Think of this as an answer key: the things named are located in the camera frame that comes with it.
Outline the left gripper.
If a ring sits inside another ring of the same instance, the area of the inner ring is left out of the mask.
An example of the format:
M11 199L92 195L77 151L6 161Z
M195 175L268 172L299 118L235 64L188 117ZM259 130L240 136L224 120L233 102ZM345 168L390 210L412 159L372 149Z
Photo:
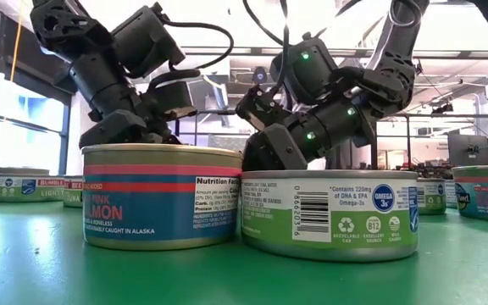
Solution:
M109 86L96 93L90 101L91 118L96 124L80 136L79 147L139 141L146 134L147 125L135 111L134 102L138 101L138 95L128 86ZM165 121L149 126L148 141L181 144Z

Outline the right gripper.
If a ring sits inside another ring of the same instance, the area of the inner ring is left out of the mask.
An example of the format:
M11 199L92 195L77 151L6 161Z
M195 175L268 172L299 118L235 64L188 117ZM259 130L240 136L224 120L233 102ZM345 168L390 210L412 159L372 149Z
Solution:
M290 114L248 139L242 169L306 169L309 162L324 157L341 141L341 110L313 108Z

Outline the grey speckled panel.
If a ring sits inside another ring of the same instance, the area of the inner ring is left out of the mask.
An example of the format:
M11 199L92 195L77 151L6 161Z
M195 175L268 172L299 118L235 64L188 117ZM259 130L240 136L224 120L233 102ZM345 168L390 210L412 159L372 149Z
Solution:
M221 136L209 135L208 145L210 147L226 148L226 149L242 149L246 144L246 137L240 136Z

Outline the large bright window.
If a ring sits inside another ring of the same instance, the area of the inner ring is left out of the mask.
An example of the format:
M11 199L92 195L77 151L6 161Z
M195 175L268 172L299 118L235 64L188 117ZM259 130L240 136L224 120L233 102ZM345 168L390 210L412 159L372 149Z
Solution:
M0 74L0 166L60 173L68 131L68 105Z

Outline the dark equipment clutter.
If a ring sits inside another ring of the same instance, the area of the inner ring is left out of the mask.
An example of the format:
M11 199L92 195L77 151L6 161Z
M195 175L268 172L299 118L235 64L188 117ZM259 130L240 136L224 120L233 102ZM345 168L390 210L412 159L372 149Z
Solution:
M444 179L452 180L452 166L451 165L426 165L418 164L415 171L419 173L420 178L427 179Z

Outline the dark computer monitor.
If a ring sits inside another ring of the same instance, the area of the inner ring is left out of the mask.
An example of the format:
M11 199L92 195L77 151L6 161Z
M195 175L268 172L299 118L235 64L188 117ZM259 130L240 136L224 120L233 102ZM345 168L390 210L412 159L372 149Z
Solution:
M488 137L449 134L447 143L453 167L488 165Z

